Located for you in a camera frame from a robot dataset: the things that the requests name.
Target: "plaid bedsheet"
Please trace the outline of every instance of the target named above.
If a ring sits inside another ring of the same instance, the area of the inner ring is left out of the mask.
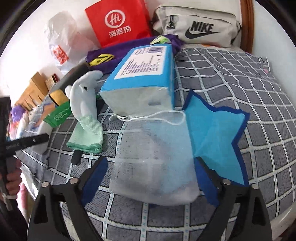
[[[283,213],[295,201],[296,111],[272,76],[267,59],[247,53],[204,48],[186,48],[176,56],[175,105],[181,109],[190,89],[216,107],[229,106],[250,113],[239,147],[250,183],[258,183],[270,219]],[[104,130],[104,152],[108,171],[93,201],[86,206],[91,221],[109,240],[193,241],[209,221],[214,207],[201,195],[178,207],[157,206],[131,200],[109,191],[109,180],[120,145],[124,123],[109,121],[112,111],[104,106],[98,120]],[[92,166],[97,155],[85,153],[80,166],[70,163],[73,151],[66,146],[77,121],[69,117],[53,130],[48,152],[36,155],[30,149],[18,157],[34,174],[36,184],[67,182]],[[235,206],[222,240],[228,239],[239,206]],[[64,218],[70,223],[66,203]]]

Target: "metal screw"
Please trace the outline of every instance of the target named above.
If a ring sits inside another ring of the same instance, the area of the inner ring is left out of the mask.
[[[259,186],[258,186],[256,183],[253,183],[253,184],[251,185],[251,187],[254,188],[254,189],[259,189]]]
[[[75,178],[75,177],[70,180],[71,184],[75,184],[75,183],[78,183],[78,182],[79,182],[79,179]]]
[[[44,183],[41,184],[41,186],[42,186],[43,188],[46,188],[47,186],[49,186],[49,182],[44,182]]]
[[[225,185],[231,185],[231,181],[228,179],[223,179],[222,181]]]

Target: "tissue package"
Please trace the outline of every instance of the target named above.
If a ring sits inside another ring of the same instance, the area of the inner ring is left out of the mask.
[[[139,116],[174,106],[171,44],[132,49],[107,78],[100,95],[120,116]]]

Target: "nike swoosh logo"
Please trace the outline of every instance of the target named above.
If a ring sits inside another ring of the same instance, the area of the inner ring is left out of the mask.
[[[219,32],[213,32],[213,33],[210,32],[210,33],[192,34],[192,33],[189,32],[189,29],[187,29],[187,31],[185,33],[185,37],[188,38],[188,39],[196,39],[196,38],[199,38],[199,37],[202,37],[202,36],[219,33]]]

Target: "red paper bag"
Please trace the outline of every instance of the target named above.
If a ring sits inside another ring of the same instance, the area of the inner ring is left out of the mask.
[[[101,0],[85,12],[102,47],[152,36],[144,0]]]

